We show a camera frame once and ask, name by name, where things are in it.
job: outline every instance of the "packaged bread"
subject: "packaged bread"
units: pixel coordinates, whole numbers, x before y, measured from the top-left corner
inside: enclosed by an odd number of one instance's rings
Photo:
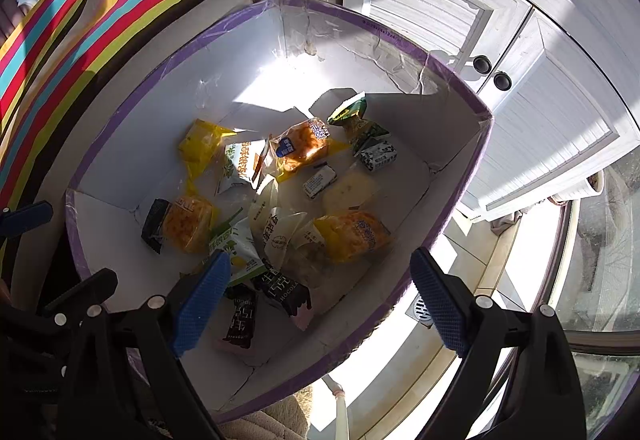
[[[204,198],[180,196],[164,216],[162,237],[183,252],[204,252],[217,217],[218,210]]]
[[[324,239],[327,255],[336,263],[353,260],[391,241],[387,228],[365,211],[322,216],[314,220],[314,226]]]
[[[278,173],[293,173],[329,153],[329,130],[319,118],[291,126],[269,140],[271,157]]]

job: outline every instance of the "window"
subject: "window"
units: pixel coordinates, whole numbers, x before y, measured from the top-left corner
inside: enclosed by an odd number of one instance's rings
[[[608,166],[603,193],[579,201],[573,250],[554,288],[565,330],[640,330],[639,161],[635,150]]]
[[[638,380],[640,357],[574,353],[578,369],[587,437],[595,438],[613,417]]]

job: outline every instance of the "packaged snack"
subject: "packaged snack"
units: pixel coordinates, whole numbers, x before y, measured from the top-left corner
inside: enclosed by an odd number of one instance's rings
[[[377,171],[382,166],[392,163],[398,152],[388,142],[380,142],[360,152],[360,161],[369,171]]]
[[[189,128],[187,136],[178,145],[180,157],[187,166],[189,175],[187,190],[189,194],[194,194],[195,185],[193,181],[200,176],[209,165],[216,149],[220,145],[220,139],[224,136],[236,134],[235,132],[222,128],[206,120],[196,119]]]
[[[204,198],[183,195],[171,204],[162,221],[162,236],[183,252],[203,252],[218,210]]]
[[[142,239],[157,254],[162,250],[162,221],[166,212],[171,207],[171,202],[156,198],[146,215],[145,224],[142,226]]]
[[[293,173],[329,153],[329,130],[319,118],[310,118],[291,126],[269,140],[274,168],[278,173]]]
[[[302,184],[306,195],[313,199],[325,187],[335,181],[337,174],[329,166],[325,165],[320,171]]]
[[[356,162],[322,195],[324,212],[340,214],[357,209],[371,199],[378,189],[378,183]]]
[[[306,330],[314,316],[311,294],[306,286],[270,268],[254,277],[252,283],[256,290],[280,304],[298,328]]]
[[[251,279],[265,271],[266,267],[255,250],[254,237],[249,227],[249,219],[243,218],[238,223],[228,223],[217,227],[212,232],[209,251],[225,250],[231,257],[231,279],[229,286]]]
[[[238,142],[225,146],[222,156],[222,171],[216,194],[220,194],[234,185],[251,184],[255,189],[258,184],[258,175],[262,165],[262,152],[265,149],[265,140],[252,142]]]
[[[258,188],[258,194],[249,207],[249,224],[254,237],[259,240],[267,223],[271,210],[278,205],[278,182],[271,176],[265,176]]]
[[[358,99],[343,110],[336,110],[327,119],[331,126],[341,126],[357,154],[370,138],[379,138],[389,135],[389,132],[375,122],[365,120],[364,113],[367,109],[367,100]]]
[[[282,215],[280,208],[271,210],[262,232],[264,255],[274,270],[280,270],[291,237],[306,218],[306,213]]]
[[[316,218],[314,225],[324,238],[329,258],[337,263],[371,252],[391,241],[386,227],[365,211]]]
[[[222,340],[247,350],[254,338],[256,293],[249,287],[238,284],[227,288],[226,296],[234,300],[236,311],[226,337]]]

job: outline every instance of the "chocolate bar wrapper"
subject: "chocolate bar wrapper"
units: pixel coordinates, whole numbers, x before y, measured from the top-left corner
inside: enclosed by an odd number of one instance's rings
[[[222,340],[247,350],[254,338],[256,294],[245,285],[229,287],[225,294],[234,300],[236,311]]]
[[[256,290],[260,290],[269,299],[279,303],[298,328],[306,330],[314,316],[311,294],[306,286],[272,268],[254,277],[252,283]]]

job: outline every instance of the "rainbow striped blanket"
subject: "rainbow striped blanket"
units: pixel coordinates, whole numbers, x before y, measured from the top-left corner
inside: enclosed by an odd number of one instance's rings
[[[66,139],[107,82],[202,1],[40,0],[0,49],[0,207],[42,197]],[[0,250],[9,284],[19,247],[16,239]]]

